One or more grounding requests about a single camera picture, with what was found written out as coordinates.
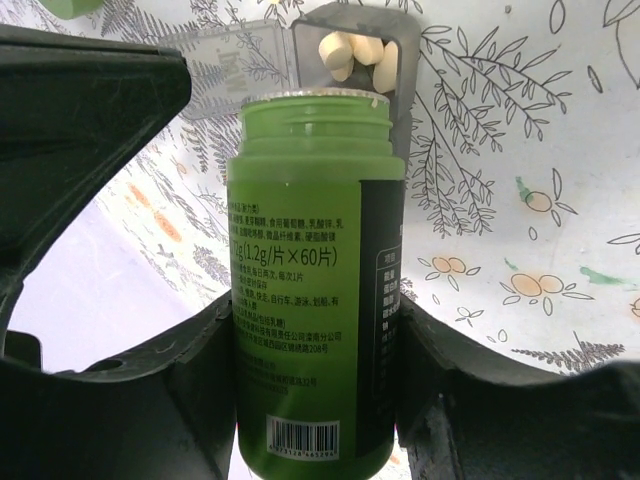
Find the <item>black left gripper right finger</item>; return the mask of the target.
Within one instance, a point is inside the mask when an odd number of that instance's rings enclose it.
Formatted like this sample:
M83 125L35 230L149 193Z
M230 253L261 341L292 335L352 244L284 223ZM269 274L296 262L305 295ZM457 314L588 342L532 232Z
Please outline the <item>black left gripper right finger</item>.
M639 366L566 377L400 306L397 429L415 479L635 479Z

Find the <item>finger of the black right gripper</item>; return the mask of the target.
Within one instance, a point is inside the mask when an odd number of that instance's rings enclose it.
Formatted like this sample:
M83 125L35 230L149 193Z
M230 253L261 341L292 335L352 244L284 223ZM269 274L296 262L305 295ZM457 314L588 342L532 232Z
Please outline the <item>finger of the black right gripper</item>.
M73 220L188 103L158 46L1 28L1 322Z

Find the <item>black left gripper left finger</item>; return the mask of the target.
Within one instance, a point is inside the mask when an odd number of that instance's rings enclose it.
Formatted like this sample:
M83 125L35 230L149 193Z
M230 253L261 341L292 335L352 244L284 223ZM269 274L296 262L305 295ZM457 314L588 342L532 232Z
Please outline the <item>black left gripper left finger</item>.
M1 357L5 479L223 479L235 431L232 311L193 317L81 372L47 373L11 331Z

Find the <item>green bottle cap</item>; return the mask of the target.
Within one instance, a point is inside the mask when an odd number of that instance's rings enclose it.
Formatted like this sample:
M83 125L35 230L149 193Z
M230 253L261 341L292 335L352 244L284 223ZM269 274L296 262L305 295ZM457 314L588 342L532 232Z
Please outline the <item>green bottle cap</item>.
M40 0L41 5L62 20L75 19L99 10L103 0Z

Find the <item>grey weekly pill organizer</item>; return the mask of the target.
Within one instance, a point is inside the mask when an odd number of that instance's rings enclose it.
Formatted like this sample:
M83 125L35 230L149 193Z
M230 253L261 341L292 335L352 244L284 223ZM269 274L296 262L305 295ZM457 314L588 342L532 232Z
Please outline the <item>grey weekly pill organizer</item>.
M171 34L163 47L180 51L192 80L191 100L183 111L190 120L236 114L249 98L281 91L343 87L371 91L374 69L357 65L343 82L323 65L319 45L333 33L373 37L397 47L396 86L387 93L396 156L410 153L421 26L412 16L382 7L331 2L281 27L273 20Z

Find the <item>green pill bottle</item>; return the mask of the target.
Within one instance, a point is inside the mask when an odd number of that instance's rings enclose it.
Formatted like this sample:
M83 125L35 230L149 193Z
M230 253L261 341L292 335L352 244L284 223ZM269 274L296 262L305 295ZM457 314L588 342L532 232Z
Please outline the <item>green pill bottle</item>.
M405 165L358 90L242 109L228 164L239 446L264 479L366 479L394 440Z

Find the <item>floral table mat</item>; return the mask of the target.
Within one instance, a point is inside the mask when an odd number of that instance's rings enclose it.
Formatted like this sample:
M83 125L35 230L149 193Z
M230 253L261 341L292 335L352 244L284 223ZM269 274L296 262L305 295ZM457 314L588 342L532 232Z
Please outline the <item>floral table mat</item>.
M400 306L517 362L571 377L639 366L639 5L635 1L104 1L62 20L5 1L12 25L163 47L177 33L331 2L421 26L405 165ZM26 277L8 325L47 373L81 372L231 299L228 164L238 113L186 106ZM365 91L386 94L374 88Z

